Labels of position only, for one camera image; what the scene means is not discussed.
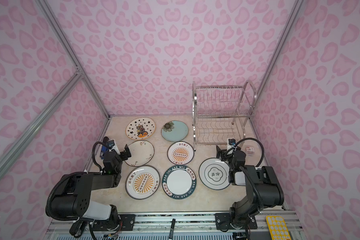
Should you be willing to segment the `cat and stars plate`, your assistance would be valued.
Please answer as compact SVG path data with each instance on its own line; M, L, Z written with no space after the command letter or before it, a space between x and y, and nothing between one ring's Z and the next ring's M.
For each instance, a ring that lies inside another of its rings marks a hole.
M126 127L126 135L132 140L146 140L150 138L156 130L153 119L142 117L132 120Z

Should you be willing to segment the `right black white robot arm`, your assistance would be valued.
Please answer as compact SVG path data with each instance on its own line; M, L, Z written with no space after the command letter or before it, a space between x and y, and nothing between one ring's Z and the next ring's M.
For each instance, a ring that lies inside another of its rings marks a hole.
M217 158L229 166L229 184L240 186L245 183L246 190L245 197L233 203L227 214L215 214L216 228L222 232L256 230L256 215L284 204L284 192L275 171L269 166L246 165L246 153L240 148L222 150L217 146L216 149Z

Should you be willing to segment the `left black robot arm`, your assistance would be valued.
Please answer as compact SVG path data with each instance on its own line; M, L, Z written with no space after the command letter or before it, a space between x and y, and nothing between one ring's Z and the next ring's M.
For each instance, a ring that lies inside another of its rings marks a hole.
M91 199L92 191L116 188L121 180L122 164L130 158L131 151L125 146L120 152L108 148L99 172L74 172L63 175L52 188L46 203L46 214L57 221L72 222L69 233L80 238L89 230L92 239L95 232L109 231L107 240L115 240L121 231L132 231L135 215L119 215L115 205L104 205Z

